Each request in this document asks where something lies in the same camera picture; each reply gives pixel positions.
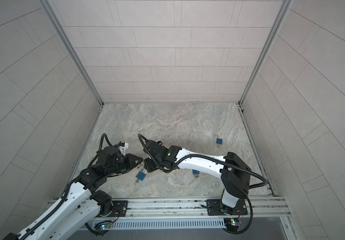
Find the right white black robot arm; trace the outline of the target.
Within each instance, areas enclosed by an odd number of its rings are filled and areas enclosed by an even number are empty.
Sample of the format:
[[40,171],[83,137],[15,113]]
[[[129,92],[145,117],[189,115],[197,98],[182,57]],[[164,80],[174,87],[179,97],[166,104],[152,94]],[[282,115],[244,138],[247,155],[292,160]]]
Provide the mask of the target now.
[[266,178],[253,172],[235,153],[209,156],[179,146],[166,148],[162,142],[148,140],[141,134],[138,137],[144,152],[149,156],[145,160],[148,172],[159,169],[167,174],[178,169],[189,169],[212,175],[223,183],[221,203],[227,208],[235,208],[239,200],[248,198],[249,190],[264,187],[268,183]]

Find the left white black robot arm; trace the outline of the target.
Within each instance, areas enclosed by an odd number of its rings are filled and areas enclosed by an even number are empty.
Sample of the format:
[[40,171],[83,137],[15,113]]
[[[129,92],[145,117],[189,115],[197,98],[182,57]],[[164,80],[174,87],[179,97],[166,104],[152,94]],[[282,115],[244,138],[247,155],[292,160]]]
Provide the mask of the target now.
[[112,197],[99,188],[108,178],[117,177],[138,167],[143,159],[125,154],[125,148],[100,148],[89,166],[71,180],[61,196],[48,210],[18,234],[7,240],[66,240],[95,217],[108,217],[102,226],[88,227],[96,236],[105,235],[126,207],[114,204]]

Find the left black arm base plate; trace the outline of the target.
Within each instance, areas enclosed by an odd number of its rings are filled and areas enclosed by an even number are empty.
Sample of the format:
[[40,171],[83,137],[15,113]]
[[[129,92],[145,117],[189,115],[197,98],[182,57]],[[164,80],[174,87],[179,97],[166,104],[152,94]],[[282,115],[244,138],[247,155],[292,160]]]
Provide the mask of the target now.
[[125,217],[128,203],[128,201],[111,201],[109,203],[104,203],[100,208],[99,217]]

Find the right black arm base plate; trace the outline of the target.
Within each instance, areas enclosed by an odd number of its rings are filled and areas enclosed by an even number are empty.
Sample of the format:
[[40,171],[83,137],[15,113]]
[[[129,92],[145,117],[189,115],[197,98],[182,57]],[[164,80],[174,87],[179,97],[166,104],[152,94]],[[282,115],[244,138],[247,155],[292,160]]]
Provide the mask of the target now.
[[247,215],[248,210],[244,200],[238,199],[235,207],[231,208],[223,204],[220,199],[208,199],[206,200],[205,208],[209,216],[238,216]]

